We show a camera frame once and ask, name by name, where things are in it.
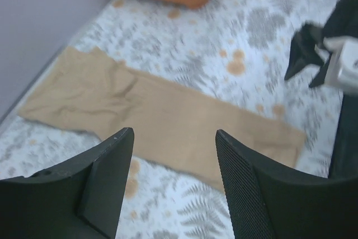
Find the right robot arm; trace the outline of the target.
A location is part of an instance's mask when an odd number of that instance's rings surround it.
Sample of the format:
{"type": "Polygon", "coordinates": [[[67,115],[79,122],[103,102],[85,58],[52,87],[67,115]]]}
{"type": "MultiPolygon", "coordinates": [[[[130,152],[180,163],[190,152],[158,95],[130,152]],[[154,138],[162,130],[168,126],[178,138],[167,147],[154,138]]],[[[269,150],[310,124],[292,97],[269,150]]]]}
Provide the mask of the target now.
{"type": "Polygon", "coordinates": [[[328,176],[356,176],[357,0],[338,0],[323,26],[306,22],[294,33],[284,80],[309,65],[319,67],[309,88],[327,85],[343,93],[328,176]]]}

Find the beige t shirt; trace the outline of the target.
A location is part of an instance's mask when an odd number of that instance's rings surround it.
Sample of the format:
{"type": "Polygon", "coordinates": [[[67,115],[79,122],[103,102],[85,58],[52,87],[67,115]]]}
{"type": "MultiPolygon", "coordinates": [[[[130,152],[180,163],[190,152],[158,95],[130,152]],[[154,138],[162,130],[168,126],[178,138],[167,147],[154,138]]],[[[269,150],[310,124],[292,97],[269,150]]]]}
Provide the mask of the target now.
{"type": "Polygon", "coordinates": [[[135,156],[223,190],[215,149],[222,129],[244,145],[294,167],[305,134],[199,91],[127,67],[99,48],[66,49],[19,108],[20,117],[105,140],[124,127],[135,156]]]}

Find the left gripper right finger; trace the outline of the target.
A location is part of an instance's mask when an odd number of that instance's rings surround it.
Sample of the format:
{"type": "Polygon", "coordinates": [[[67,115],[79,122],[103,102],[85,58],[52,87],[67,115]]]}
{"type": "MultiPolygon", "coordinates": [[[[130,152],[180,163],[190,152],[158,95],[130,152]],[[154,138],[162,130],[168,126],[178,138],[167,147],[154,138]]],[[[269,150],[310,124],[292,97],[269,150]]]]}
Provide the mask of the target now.
{"type": "Polygon", "coordinates": [[[357,178],[276,162],[223,130],[216,152],[235,238],[356,238],[357,178]]]}

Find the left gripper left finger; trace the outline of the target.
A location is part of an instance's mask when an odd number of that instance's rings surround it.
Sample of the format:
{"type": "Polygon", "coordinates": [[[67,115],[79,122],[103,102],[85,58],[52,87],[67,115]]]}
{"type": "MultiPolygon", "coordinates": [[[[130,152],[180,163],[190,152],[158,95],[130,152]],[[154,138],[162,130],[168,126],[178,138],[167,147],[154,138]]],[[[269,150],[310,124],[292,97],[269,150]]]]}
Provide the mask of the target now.
{"type": "Polygon", "coordinates": [[[2,238],[114,238],[131,163],[134,131],[30,177],[1,181],[2,238]]]}

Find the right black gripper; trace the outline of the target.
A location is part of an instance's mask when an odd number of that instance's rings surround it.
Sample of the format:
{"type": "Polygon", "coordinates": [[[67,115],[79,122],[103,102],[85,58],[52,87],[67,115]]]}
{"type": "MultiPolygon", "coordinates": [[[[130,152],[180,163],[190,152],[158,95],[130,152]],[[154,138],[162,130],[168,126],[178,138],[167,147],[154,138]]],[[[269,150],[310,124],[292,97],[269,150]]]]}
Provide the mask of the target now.
{"type": "Polygon", "coordinates": [[[332,38],[342,36],[349,20],[349,1],[339,0],[323,29],[316,24],[307,22],[296,31],[290,43],[289,64],[284,80],[288,81],[308,65],[316,65],[320,69],[309,84],[309,88],[323,85],[329,62],[324,64],[324,60],[317,54],[315,47],[321,45],[322,37],[332,38]]]}

